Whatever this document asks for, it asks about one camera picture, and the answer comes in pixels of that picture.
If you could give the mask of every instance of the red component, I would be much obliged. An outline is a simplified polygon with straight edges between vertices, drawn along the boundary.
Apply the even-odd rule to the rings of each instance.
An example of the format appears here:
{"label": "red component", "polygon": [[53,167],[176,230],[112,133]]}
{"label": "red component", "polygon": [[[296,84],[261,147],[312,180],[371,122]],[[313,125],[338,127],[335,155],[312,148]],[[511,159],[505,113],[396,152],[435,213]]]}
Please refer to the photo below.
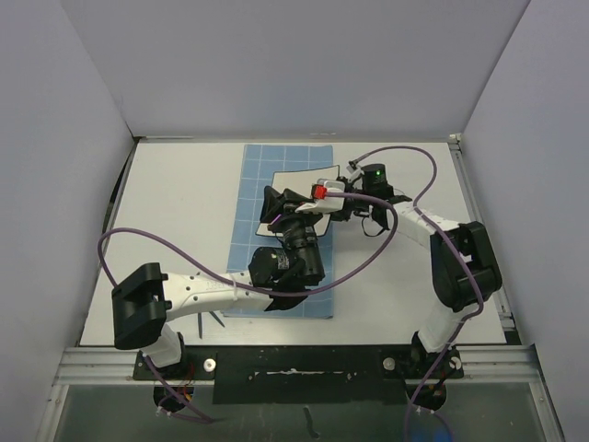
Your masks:
{"label": "red component", "polygon": [[317,198],[319,200],[323,200],[325,198],[325,194],[328,192],[328,188],[324,186],[313,186],[313,198]]}

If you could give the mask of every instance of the white table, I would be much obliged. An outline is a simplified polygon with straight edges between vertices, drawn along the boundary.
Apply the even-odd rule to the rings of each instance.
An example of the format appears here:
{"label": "white table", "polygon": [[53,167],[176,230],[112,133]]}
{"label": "white table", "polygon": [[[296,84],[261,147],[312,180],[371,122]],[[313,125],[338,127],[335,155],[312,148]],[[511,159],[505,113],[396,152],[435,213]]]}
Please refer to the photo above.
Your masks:
{"label": "white table", "polygon": [[[243,145],[140,143],[115,227],[153,232],[179,245],[209,268],[224,272],[235,219]],[[348,160],[385,144],[332,145],[334,164],[345,166]],[[439,167],[437,182],[423,197],[422,206],[446,218],[468,221],[448,145],[414,145],[431,152]],[[428,159],[418,153],[389,151],[367,160],[371,161],[385,163],[389,182],[409,196],[415,196],[431,177]],[[384,237],[365,237],[358,219],[336,224],[334,232],[335,278],[363,262]],[[129,234],[111,237],[107,262],[118,281],[145,262],[160,262],[163,272],[194,272],[190,264],[163,246]],[[82,345],[113,345],[110,290],[110,283],[101,272]],[[170,325],[184,335],[187,344],[409,343],[425,320],[434,297],[429,254],[399,235],[368,268],[335,288],[334,316],[330,320],[223,318],[223,329],[204,314],[202,340],[198,337],[196,316],[174,320]],[[467,323],[458,342],[505,343],[492,299],[481,316]]]}

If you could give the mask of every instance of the wall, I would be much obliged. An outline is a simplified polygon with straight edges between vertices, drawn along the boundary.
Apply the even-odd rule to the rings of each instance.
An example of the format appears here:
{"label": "wall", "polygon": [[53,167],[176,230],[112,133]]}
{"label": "wall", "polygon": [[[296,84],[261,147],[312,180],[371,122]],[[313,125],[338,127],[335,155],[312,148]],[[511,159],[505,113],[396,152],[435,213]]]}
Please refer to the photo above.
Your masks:
{"label": "wall", "polygon": [[62,0],[135,135],[446,138],[528,0]]}
{"label": "wall", "polygon": [[465,131],[516,320],[568,441],[589,415],[589,3],[533,0]]}
{"label": "wall", "polygon": [[0,439],[32,440],[132,138],[55,0],[0,3]]}

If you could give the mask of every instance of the blue mat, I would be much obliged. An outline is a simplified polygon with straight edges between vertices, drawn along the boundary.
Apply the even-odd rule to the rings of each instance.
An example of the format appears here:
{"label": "blue mat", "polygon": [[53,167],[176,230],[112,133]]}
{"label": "blue mat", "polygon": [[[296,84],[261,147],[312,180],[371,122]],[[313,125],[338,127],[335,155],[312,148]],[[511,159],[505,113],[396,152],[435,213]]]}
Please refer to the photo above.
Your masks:
{"label": "blue mat", "polygon": [[[246,145],[244,147],[241,180],[237,199],[236,221],[233,226],[229,250],[228,272],[247,270],[251,255],[257,247],[280,247],[278,239],[256,235],[260,224],[260,211],[264,199],[264,187],[271,185],[274,172],[322,169],[333,165],[331,145]],[[325,279],[320,286],[333,281],[333,233],[331,226],[319,238],[319,248],[325,269]],[[264,318],[331,318],[333,316],[333,291],[309,297],[290,310],[248,311],[232,309],[225,316]]]}

